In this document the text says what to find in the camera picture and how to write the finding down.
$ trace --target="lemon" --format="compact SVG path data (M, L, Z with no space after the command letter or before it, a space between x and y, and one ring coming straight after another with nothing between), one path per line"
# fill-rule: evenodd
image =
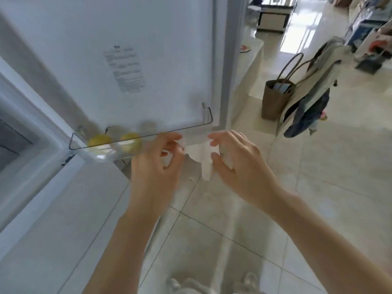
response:
M111 142L113 142L113 141L112 141L112 138L110 136L108 136L106 134L98 134L98 135L92 137L88 141L87 145L89 147L93 147L93 146L96 146L96 145L101 145L101 144L111 143Z
M121 135L121 140L124 141L119 142L119 144L121 145L122 151L126 153L136 153L141 149L141 138L137 133L125 133Z

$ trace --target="hand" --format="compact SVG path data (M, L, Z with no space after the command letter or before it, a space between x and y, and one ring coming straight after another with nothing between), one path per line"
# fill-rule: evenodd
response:
M211 146L225 145L233 161L233 169L221 156L212 153L214 170L234 192L248 203L269 213L283 188L260 154L260 150L244 134L234 130L211 133Z
M184 149L176 140L179 133L160 133L148 149L132 158L131 196L126 213L152 217L155 221L166 210L178 183L184 162ZM168 167L160 159L173 154Z

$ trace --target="door hinge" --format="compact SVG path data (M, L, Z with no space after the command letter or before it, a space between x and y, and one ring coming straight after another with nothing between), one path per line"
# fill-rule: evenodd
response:
M75 154L68 156L64 161L61 162L61 166L65 166L66 164L68 164L73 157L75 157Z

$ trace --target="person's left hand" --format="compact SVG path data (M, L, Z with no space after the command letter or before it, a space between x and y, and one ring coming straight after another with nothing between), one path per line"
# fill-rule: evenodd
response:
M169 206L184 162L184 149L176 142L181 138L175 132L160 133L148 149L132 158L131 196L126 213L157 220ZM173 154L167 167L160 159L167 154L162 150Z

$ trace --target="brown tote bag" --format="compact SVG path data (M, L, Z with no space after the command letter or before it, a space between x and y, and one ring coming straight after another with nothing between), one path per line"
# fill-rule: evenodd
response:
M280 78L282 73L285 71L287 66L296 58L300 56L298 62L294 65L291 71L287 74L285 78ZM283 109L285 108L288 100L294 93L295 84L292 83L289 79L292 74L298 69L297 66L301 62L303 58L303 53L298 53L291 60L284 66L281 73L274 80L268 80L265 83L264 87L264 95L263 95L263 102L262 102L262 118L269 119L271 121L276 121L280 118L280 114L282 113ZM275 84L279 84L278 89L273 89ZM289 84L287 89L284 93L280 92L279 89L282 87L283 84Z

